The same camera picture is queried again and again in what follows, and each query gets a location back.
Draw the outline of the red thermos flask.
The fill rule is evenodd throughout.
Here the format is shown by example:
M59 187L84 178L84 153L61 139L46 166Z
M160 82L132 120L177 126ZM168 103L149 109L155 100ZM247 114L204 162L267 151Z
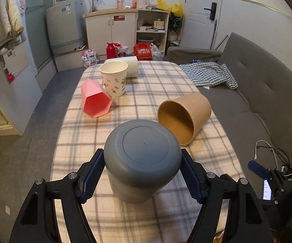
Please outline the red thermos flask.
M112 42L107 43L106 54L107 54L107 59L117 58L117 54L118 54L117 48Z

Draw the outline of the blue checkered cloth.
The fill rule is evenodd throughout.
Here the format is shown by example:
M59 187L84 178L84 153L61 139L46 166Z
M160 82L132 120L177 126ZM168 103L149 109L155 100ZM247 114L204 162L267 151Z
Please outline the blue checkered cloth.
M216 62L194 62L179 66L197 87L214 87L224 84L231 90L238 89L238 83L226 64Z

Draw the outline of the grey washing machine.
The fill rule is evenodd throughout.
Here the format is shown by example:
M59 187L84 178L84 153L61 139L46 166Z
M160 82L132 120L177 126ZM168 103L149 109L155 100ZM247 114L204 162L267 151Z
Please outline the grey washing machine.
M80 49L86 43L82 0L67 0L46 10L49 43L54 55Z

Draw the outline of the white door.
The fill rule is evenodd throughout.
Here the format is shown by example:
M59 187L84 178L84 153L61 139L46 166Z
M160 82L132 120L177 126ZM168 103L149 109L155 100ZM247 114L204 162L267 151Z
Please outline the white door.
M211 21L211 3L217 3L216 17ZM220 17L222 0L184 0L184 17L181 46L199 49L212 49Z

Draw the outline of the pink cup on counter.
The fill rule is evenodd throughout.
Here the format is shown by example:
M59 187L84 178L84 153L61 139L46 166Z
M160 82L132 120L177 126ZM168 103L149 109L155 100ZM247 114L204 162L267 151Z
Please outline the pink cup on counter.
M123 8L124 8L123 0L117 0L117 9L123 9Z

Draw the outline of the brown kraft paper cup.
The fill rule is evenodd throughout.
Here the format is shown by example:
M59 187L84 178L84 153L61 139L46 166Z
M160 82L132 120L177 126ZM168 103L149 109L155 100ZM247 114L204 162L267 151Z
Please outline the brown kraft paper cup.
M166 100L158 108L158 123L169 129L181 146L193 141L211 117L211 104L201 93Z

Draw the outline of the hanging cream quilted jacket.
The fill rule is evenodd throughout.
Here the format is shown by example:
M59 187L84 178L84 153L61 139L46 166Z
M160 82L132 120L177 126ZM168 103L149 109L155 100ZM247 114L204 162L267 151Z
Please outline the hanging cream quilted jacket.
M0 0L0 47L23 31L19 0Z

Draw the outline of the white cabinet with doors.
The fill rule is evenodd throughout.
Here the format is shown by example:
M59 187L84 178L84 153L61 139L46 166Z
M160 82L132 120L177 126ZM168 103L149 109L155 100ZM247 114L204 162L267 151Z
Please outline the white cabinet with doors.
M137 39L137 9L105 9L83 15L86 23L88 48L99 60L106 60L109 42L132 50Z

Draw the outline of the white electric kettle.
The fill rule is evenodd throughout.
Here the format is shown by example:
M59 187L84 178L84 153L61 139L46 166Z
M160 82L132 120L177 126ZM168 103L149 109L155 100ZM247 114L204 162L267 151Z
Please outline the white electric kettle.
M146 9L149 6L149 0L137 0L137 9Z

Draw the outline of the yellow plastic bag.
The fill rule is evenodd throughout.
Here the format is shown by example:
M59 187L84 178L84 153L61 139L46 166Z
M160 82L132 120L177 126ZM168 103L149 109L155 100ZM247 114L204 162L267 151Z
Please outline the yellow plastic bag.
M167 4L164 0L157 0L158 9L173 13L176 17L183 17L182 3Z

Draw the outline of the white floral paper cup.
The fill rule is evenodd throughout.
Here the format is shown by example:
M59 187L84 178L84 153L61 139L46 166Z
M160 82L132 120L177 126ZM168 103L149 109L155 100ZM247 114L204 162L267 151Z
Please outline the white floral paper cup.
M103 63L99 67L103 84L111 98L117 98L125 93L128 65L125 62L113 61Z

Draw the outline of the grey plastic cup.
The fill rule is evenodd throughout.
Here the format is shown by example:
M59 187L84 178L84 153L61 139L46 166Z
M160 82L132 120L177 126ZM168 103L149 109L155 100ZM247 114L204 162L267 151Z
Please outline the grey plastic cup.
M175 177L182 152L166 127L154 121L132 120L109 134L104 160L113 193L126 203L139 204Z

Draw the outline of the red shopping bag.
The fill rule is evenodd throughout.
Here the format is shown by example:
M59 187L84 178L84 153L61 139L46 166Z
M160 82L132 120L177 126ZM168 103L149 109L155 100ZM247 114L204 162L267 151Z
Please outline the red shopping bag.
M133 47L133 54L136 56L138 61L152 61L152 53L150 44L148 43L137 43Z

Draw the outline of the plain white cup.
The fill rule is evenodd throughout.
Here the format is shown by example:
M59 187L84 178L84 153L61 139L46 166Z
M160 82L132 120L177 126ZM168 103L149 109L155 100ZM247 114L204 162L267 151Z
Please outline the plain white cup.
M125 62L128 65L127 78L138 77L138 59L136 56L126 56L105 60L105 63L108 62Z

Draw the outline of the pink hexagonal cup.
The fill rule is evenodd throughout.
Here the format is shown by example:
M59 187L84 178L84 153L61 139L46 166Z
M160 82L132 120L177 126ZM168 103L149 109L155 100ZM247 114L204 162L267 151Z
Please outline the pink hexagonal cup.
M92 79L82 84L81 99L83 112L93 118L107 114L113 102L99 82Z

